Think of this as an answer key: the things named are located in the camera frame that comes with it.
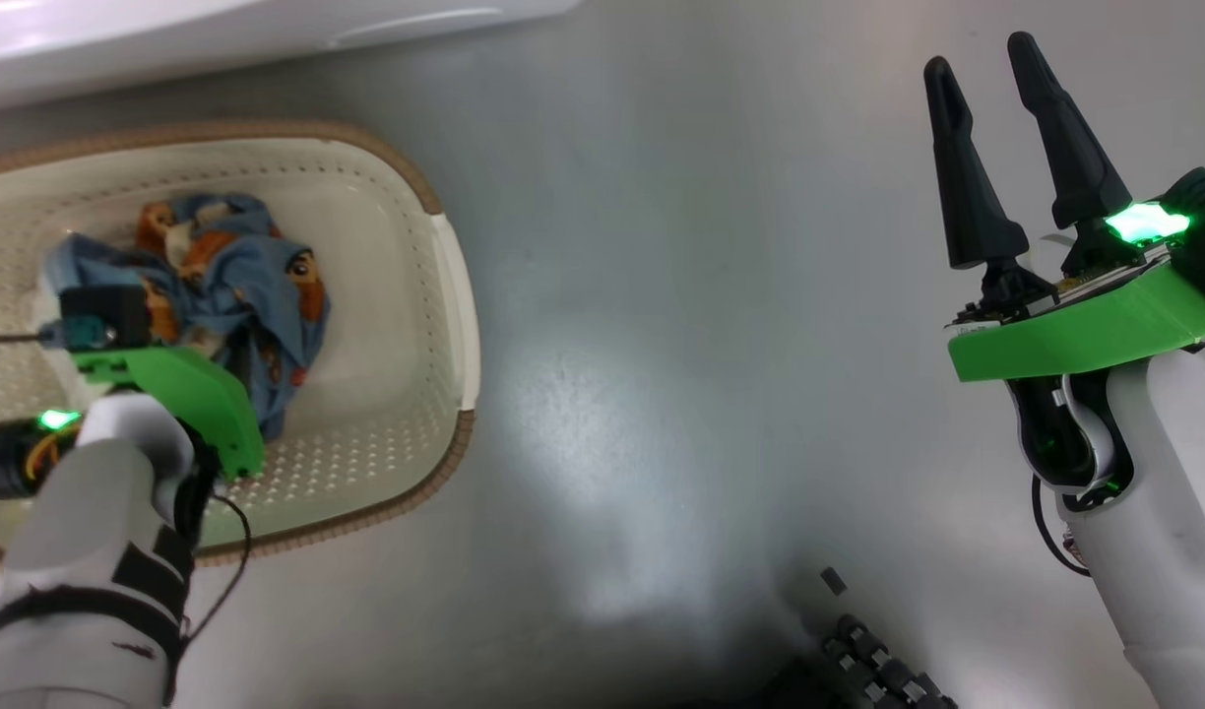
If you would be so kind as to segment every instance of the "laundry basket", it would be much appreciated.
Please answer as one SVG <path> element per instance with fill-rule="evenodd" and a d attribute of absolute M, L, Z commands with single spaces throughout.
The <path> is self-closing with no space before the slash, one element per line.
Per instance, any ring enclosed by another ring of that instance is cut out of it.
<path fill-rule="evenodd" d="M 265 473 L 230 497 L 264 556 L 390 520 L 463 458 L 481 381 L 471 282 L 417 168 L 369 134 L 305 121 L 159 127 L 0 157 L 0 332 L 30 322 L 40 259 L 67 233 L 130 245 L 139 210 L 246 192 L 313 248 L 331 320 Z M 0 421 L 67 406 L 36 346 L 0 346 Z M 0 559 L 30 506 L 0 502 Z M 199 562 L 242 549 L 211 504 Z"/>

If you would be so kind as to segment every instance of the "gray floor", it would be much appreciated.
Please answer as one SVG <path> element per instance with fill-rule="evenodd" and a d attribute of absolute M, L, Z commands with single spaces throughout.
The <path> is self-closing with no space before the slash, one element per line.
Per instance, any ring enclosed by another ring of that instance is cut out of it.
<path fill-rule="evenodd" d="M 964 707 L 1151 707 L 1093 585 L 1035 537 L 1004 387 L 959 386 L 940 335 L 977 276 L 946 269 L 930 55 L 1034 238 L 1052 186 L 1011 30 L 1139 194 L 1205 164 L 1205 0 L 1069 5 L 594 0 L 0 113 L 0 150 L 354 122 L 425 169 L 471 264 L 486 381 L 459 474 L 255 562 L 176 705 L 658 705 L 743 690 L 804 646 L 800 614 L 851 610 Z M 224 580 L 199 575 L 193 614 Z"/>

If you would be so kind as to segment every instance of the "green light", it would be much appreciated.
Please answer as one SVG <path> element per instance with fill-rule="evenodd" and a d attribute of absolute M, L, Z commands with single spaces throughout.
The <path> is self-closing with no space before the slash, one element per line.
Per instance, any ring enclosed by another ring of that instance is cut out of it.
<path fill-rule="evenodd" d="M 66 427 L 67 423 L 78 421 L 81 417 L 81 411 L 57 411 L 55 409 L 49 409 L 39 416 L 39 426 L 48 430 L 59 430 Z"/>
<path fill-rule="evenodd" d="M 1105 223 L 1128 244 L 1147 244 L 1183 233 L 1188 228 L 1188 217 L 1169 215 L 1157 201 L 1145 201 L 1106 217 Z"/>

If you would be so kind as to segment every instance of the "blue cloth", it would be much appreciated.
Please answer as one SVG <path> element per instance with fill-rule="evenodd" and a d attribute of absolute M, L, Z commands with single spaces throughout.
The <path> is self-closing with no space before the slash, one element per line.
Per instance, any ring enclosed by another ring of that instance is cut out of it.
<path fill-rule="evenodd" d="M 245 382 L 261 436 L 272 440 L 282 434 L 288 403 L 323 347 L 331 300 L 313 252 L 280 236 L 259 199 L 196 194 L 148 205 L 143 213 L 164 215 L 160 223 L 170 225 L 219 203 L 230 213 L 192 230 L 181 269 L 165 259 L 164 228 L 140 221 L 137 248 L 112 248 L 71 234 L 46 257 L 43 275 L 55 293 L 83 286 L 149 287 L 153 333 L 165 345 L 186 341 L 194 327 L 224 336 L 213 358 Z"/>

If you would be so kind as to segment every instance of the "wire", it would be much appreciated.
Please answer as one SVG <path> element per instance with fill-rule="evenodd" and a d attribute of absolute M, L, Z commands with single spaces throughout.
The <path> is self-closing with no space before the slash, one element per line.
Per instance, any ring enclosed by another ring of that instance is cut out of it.
<path fill-rule="evenodd" d="M 41 340 L 39 333 L 30 333 L 29 335 L 25 335 L 25 333 L 19 333 L 18 335 L 16 335 L 16 333 L 13 333 L 12 335 L 0 335 L 0 345 L 12 345 L 12 342 L 14 341 L 39 341 L 39 340 Z"/>
<path fill-rule="evenodd" d="M 30 455 L 25 457 L 25 479 L 30 481 L 39 480 L 39 463 L 41 463 L 41 458 L 46 453 L 51 453 L 52 468 L 59 464 L 59 444 L 61 444 L 61 439 L 77 435 L 81 430 L 82 421 L 78 418 L 78 421 L 70 423 L 70 426 L 64 427 L 61 430 L 48 434 L 35 444 L 30 450 Z"/>
<path fill-rule="evenodd" d="M 1093 574 L 1088 569 L 1068 559 L 1062 549 L 1053 541 L 1053 534 L 1048 534 L 1048 525 L 1045 523 L 1045 510 L 1040 506 L 1040 479 L 1035 475 L 1030 476 L 1030 515 L 1035 517 L 1035 528 L 1040 531 L 1040 539 L 1045 540 L 1045 546 L 1053 553 L 1053 557 L 1062 562 L 1066 569 L 1081 576 L 1092 578 Z"/>
<path fill-rule="evenodd" d="M 199 634 L 205 632 L 205 628 L 210 625 L 212 616 L 216 615 L 222 604 L 225 603 L 230 592 L 234 591 L 234 586 L 240 582 L 240 578 L 243 576 L 243 569 L 248 567 L 248 556 L 252 556 L 252 527 L 248 526 L 248 517 L 243 514 L 243 510 L 240 510 L 239 504 L 230 502 L 230 499 L 222 497 L 221 494 L 212 496 L 212 499 L 217 499 L 219 503 L 225 503 L 225 506 L 230 508 L 230 511 L 236 512 L 236 516 L 240 517 L 240 523 L 243 525 L 243 553 L 240 556 L 240 568 L 234 570 L 234 575 L 230 576 L 230 582 L 225 584 L 225 591 L 222 592 L 222 596 L 217 597 L 217 602 L 212 603 L 212 609 L 207 611 L 205 620 L 201 620 L 201 625 L 196 626 L 196 632 L 193 632 L 188 637 L 183 638 L 183 652 L 187 652 L 192 641 L 194 641 Z"/>

